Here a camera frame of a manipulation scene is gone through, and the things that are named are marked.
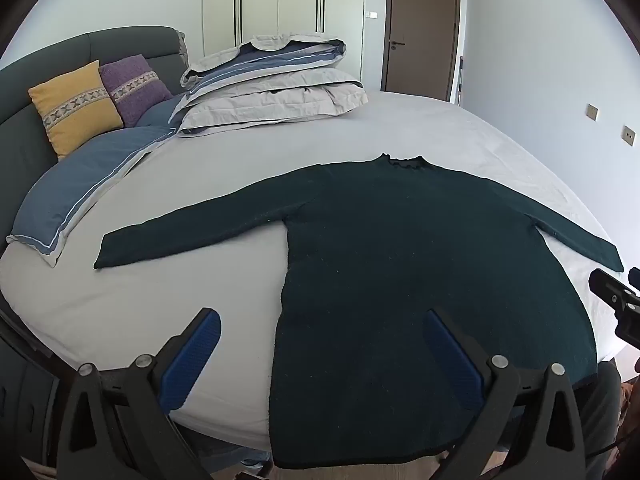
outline folded duvet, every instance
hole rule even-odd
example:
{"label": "folded duvet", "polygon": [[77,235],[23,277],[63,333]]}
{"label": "folded duvet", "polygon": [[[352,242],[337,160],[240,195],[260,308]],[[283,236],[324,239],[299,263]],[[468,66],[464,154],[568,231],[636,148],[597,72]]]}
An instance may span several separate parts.
{"label": "folded duvet", "polygon": [[194,136],[347,113],[367,95],[331,66],[345,52],[343,41],[319,34],[257,36],[192,65],[171,121],[180,121],[179,135]]}

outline purple pillow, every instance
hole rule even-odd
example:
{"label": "purple pillow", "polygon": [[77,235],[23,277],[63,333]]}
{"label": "purple pillow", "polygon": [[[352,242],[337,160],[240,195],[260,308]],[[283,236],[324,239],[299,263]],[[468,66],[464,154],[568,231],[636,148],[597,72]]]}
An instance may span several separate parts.
{"label": "purple pillow", "polygon": [[101,66],[100,77],[125,128],[134,127],[153,105],[173,97],[141,54]]}

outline yellow pillow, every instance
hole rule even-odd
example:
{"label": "yellow pillow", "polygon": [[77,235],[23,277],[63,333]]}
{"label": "yellow pillow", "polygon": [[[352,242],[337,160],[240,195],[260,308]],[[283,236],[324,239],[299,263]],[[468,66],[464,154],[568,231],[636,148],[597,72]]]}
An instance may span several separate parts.
{"label": "yellow pillow", "polygon": [[98,134],[122,127],[122,119],[98,72],[98,61],[29,88],[29,95],[58,158]]}

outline light switch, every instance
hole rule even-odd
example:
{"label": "light switch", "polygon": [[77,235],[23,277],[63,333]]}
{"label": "light switch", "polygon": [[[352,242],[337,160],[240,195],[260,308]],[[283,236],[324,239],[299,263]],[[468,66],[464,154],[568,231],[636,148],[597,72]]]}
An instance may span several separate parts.
{"label": "light switch", "polygon": [[593,121],[598,120],[598,109],[593,105],[587,106],[587,117],[592,119]]}

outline door frame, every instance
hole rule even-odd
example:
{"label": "door frame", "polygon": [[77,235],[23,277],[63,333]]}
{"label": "door frame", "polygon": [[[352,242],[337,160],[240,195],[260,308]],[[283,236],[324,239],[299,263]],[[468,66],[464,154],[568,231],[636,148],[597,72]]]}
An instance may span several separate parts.
{"label": "door frame", "polygon": [[[449,83],[447,85],[447,95],[449,96],[449,101],[453,99],[453,83],[456,79],[456,73],[459,70],[459,62],[460,62],[460,46],[463,41],[464,34],[464,26],[463,22],[466,25],[466,9],[463,9],[462,0],[456,0],[458,5],[458,20],[456,22],[456,34],[454,35],[453,42],[453,53],[454,55],[451,58],[451,67],[449,69]],[[385,12],[385,47],[384,54],[382,58],[382,79],[380,81],[380,91],[386,91],[386,77],[387,77],[387,69],[388,69],[388,60],[389,60],[389,44],[390,44],[390,35],[391,35],[391,11],[392,11],[392,0],[386,0],[386,12]]]}

